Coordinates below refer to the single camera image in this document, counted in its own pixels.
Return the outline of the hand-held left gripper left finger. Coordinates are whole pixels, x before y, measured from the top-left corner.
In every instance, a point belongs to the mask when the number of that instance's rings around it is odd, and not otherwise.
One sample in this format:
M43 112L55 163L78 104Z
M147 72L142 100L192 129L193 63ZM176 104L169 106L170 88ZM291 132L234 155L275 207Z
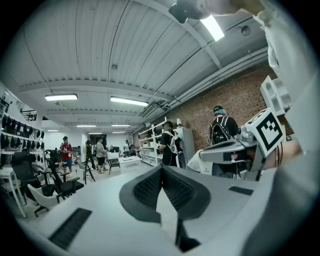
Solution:
M35 225L23 222L22 230L49 256L177 256L173 240L159 223L136 220L120 202L122 186L150 170L142 167L86 185ZM49 238L77 209L90 215L68 248L62 249Z

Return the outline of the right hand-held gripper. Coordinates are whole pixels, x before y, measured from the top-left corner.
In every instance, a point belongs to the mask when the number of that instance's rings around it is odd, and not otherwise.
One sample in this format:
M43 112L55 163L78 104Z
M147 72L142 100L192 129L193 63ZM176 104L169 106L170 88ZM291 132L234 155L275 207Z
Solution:
M284 138L278 118L266 108L238 128L237 138L211 145L199 157L213 163L213 176L237 179L242 173L257 172L258 181L267 156L283 144Z

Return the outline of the person's right forearm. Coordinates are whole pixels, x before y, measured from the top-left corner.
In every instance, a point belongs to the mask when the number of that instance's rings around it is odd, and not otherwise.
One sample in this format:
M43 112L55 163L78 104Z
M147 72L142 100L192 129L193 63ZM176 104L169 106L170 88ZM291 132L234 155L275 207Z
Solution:
M293 159L301 153L301 146L295 140L281 144L266 157L262 170L266 171L269 169L278 168L281 164L284 164L288 160Z

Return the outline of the white draped cloth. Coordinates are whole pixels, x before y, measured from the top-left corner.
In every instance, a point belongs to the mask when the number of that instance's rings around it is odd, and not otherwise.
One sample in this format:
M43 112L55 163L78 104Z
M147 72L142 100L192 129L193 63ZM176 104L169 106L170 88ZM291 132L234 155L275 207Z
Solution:
M211 175L213 164L211 162L201 160L200 153L202 151L203 149L198 150L195 155L188 161L187 166L189 169L192 169L195 172Z

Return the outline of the grey tall cabinet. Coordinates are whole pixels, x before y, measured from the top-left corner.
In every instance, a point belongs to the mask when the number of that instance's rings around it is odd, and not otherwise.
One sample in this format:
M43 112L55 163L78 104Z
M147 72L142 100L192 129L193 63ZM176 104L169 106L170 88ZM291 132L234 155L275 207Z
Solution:
M177 156L177 166L182 169L188 169L187 163L195 155L195 143L193 137L193 131L190 128L177 127L174 129L177 136L181 139L179 146L182 151L179 151Z

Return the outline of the black office chair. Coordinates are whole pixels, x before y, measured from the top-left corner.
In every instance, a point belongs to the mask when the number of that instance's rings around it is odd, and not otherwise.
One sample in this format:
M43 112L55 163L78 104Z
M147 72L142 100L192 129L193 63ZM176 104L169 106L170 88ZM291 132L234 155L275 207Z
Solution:
M28 185L31 185L36 189L40 188L40 191L43 192L44 196L48 197L53 195L55 186L53 184L46 184L43 172L37 171L36 167L33 168L30 154L15 152L12 156L11 166L21 182L26 197L35 201Z
M79 182L79 177L67 179L67 176L70 174L69 172L59 174L56 170L57 165L54 164L49 158L47 158L46 161L53 175L52 178L58 194L63 194L63 196L69 197L85 186L83 183Z

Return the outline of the grey chair black legs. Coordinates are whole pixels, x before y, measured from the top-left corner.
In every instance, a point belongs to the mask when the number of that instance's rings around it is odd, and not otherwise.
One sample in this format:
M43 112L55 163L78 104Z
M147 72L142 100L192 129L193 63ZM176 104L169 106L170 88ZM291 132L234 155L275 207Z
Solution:
M82 172L82 176L83 176L83 181L84 184L87 184L87 178L91 178L94 182L96 181L91 168L88 166L88 164L86 162L77 162L78 167L83 171Z
M36 218L39 217L38 213L40 211L48 211L50 208L53 208L62 200L66 199L62 192L56 192L56 187L53 184L44 185L39 188L35 188L31 184L28 184L27 187L35 201L39 204L39 208L34 211Z

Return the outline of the white square table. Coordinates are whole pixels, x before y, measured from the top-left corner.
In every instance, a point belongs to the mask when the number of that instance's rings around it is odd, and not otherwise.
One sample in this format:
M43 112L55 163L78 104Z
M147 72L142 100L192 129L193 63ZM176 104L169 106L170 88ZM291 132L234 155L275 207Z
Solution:
M138 171L141 168L142 160L137 156L120 157L118 159L121 174Z

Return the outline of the white shelving unit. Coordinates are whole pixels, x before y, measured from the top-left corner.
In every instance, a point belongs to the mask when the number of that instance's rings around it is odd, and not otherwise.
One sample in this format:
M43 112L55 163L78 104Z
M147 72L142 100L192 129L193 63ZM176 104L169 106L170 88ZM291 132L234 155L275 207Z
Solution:
M143 163L153 167L162 164L163 155L159 147L164 132L163 124L166 121L169 121L167 117L160 123L149 123L149 126L138 133L139 155Z

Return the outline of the white arched cubby shelf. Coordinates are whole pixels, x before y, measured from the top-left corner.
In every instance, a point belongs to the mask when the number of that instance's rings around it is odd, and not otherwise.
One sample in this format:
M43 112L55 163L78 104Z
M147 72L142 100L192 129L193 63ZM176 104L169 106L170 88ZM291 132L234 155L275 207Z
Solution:
M260 91L268 108L276 116L284 115L292 106L290 95L279 78L271 79L268 75L260 86Z

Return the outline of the white ceiling pipe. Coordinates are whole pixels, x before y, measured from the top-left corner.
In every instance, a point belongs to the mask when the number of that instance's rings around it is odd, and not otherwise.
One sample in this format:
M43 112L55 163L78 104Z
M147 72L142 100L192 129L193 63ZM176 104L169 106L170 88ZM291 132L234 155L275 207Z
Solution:
M162 107L163 110L168 111L174 108L179 103L182 103L198 93L232 77L233 75L253 67L268 59L268 46L262 47L254 52L249 52L247 55L237 59L236 61L226 65L222 69L209 75L202 81L198 82L193 87L189 88L170 103Z

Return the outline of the white side desk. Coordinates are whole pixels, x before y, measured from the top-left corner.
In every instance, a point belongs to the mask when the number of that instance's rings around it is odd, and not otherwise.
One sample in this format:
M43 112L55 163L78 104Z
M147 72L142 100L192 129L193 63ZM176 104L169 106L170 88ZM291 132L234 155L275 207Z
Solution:
M27 215L23 209L23 206L26 205L26 201L24 200L24 197L22 196L21 193L21 186L19 184L18 178L16 173L14 172L12 167L3 167L2 169L0 169L0 180L8 180L9 183L9 190L7 190L7 186L6 188L6 192L12 192L12 195L14 197L14 200L17 204L17 207L21 213L21 215L23 216L23 218L27 218Z

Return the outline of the white display rack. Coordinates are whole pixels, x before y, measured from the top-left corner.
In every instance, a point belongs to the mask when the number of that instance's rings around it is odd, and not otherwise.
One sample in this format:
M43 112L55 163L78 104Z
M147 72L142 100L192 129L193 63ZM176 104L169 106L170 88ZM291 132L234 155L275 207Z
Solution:
M44 131L31 126L25 118L10 114L13 102L7 92L0 97L0 169L10 166L15 153L29 155L32 168L36 173L42 172L46 164Z

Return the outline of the black stair railing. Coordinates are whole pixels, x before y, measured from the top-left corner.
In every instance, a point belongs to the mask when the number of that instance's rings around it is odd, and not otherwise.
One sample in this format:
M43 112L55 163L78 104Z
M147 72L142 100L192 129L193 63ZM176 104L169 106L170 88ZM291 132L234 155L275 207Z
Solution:
M28 122L36 121L37 115L38 115L38 112L33 109L32 110L21 110L20 113Z

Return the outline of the rows of black pouches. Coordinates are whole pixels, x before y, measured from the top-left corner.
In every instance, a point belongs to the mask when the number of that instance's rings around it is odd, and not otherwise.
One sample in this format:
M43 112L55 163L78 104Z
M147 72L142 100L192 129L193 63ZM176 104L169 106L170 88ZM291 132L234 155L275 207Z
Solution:
M0 156L25 151L34 155L35 163L43 165L45 159L45 132L19 121L7 113L0 118Z

